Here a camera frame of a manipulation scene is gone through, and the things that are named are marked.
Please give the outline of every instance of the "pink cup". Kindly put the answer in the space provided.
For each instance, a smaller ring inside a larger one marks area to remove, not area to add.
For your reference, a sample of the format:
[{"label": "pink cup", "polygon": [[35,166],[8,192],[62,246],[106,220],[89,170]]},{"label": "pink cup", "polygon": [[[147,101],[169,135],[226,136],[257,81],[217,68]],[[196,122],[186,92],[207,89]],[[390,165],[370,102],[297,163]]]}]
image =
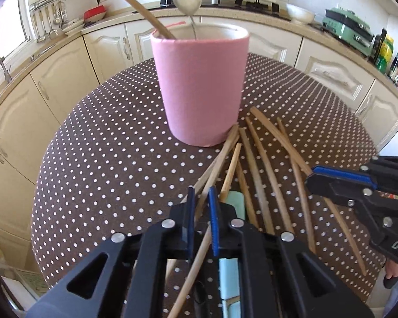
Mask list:
[{"label": "pink cup", "polygon": [[223,24],[170,27],[176,39],[152,34],[169,128],[180,141],[210,147],[237,122],[249,48],[247,30]]}]

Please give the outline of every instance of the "human hand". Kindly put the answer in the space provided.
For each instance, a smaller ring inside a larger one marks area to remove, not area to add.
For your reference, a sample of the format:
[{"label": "human hand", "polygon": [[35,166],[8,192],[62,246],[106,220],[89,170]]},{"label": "human hand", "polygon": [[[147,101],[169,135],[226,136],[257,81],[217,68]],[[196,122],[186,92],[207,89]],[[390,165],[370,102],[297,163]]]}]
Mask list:
[{"label": "human hand", "polygon": [[393,260],[388,259],[385,263],[386,279],[391,277],[398,277],[398,264]]}]

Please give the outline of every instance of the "white bowl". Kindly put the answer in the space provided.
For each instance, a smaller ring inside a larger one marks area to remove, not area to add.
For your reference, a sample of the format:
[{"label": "white bowl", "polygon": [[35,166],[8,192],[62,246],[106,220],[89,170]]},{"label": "white bowl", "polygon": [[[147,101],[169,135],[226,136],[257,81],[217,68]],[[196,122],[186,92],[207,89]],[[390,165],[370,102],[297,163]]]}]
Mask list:
[{"label": "white bowl", "polygon": [[102,20],[105,17],[105,14],[106,12],[93,15],[92,17],[86,19],[86,23],[94,23],[96,21]]},{"label": "white bowl", "polygon": [[84,28],[84,24],[78,25],[77,27],[75,27],[75,29],[65,32],[65,35],[67,35],[68,37],[71,37],[72,35],[76,34],[77,32],[80,32],[83,28]]},{"label": "white bowl", "polygon": [[71,31],[71,30],[73,30],[73,29],[79,27],[80,25],[84,25],[84,19],[78,20],[78,21],[76,21],[76,22],[72,22],[72,24],[71,24],[71,22],[72,22],[72,21],[70,21],[70,22],[68,23],[68,26],[66,26],[66,27],[62,30],[64,33],[67,33],[67,32],[69,32],[69,31]]},{"label": "white bowl", "polygon": [[315,18],[315,13],[310,12],[309,10],[305,10],[301,7],[286,4],[287,12],[289,13],[289,17],[293,22],[297,22],[300,24],[310,24],[313,22]]}]

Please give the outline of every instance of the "table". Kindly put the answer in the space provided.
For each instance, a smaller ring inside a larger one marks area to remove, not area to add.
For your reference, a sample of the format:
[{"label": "table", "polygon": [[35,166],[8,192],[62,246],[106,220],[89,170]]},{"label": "table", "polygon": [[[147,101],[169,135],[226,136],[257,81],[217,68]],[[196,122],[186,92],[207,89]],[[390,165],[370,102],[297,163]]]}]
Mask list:
[{"label": "table", "polygon": [[[252,106],[259,107],[273,122],[281,117],[293,145],[311,166],[357,169],[376,154],[370,137],[348,107],[329,89],[293,67],[249,54],[244,86],[240,126],[246,126],[244,117]],[[295,233],[306,243],[287,152],[264,128],[258,128],[258,134],[271,155]],[[170,207],[182,200],[188,185],[196,183],[221,146],[192,147],[172,136],[153,59],[122,71],[86,96],[51,141],[37,181],[32,240],[47,283],[53,286],[115,231],[135,235],[163,220]],[[281,234],[282,220],[274,193],[263,164],[257,159],[276,233]],[[241,162],[254,195],[243,150]],[[258,203],[254,204],[263,226]],[[341,209],[368,269],[363,276],[324,201],[309,195],[309,204],[318,256],[366,300],[383,262],[383,257],[368,246],[367,230],[351,209]],[[217,306],[221,307],[217,263],[211,258],[205,262],[214,274],[207,279],[213,317],[220,315]],[[186,263],[180,262],[166,288],[164,312],[171,309],[186,274]],[[183,312],[193,313],[190,300]]]}]

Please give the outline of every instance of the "window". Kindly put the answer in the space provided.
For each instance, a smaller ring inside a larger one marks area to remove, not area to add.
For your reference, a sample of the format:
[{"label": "window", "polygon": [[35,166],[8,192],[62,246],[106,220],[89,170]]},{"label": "window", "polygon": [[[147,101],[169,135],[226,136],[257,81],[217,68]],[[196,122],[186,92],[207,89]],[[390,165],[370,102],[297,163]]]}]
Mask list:
[{"label": "window", "polygon": [[7,57],[27,39],[19,0],[6,0],[0,8],[0,56]]}]

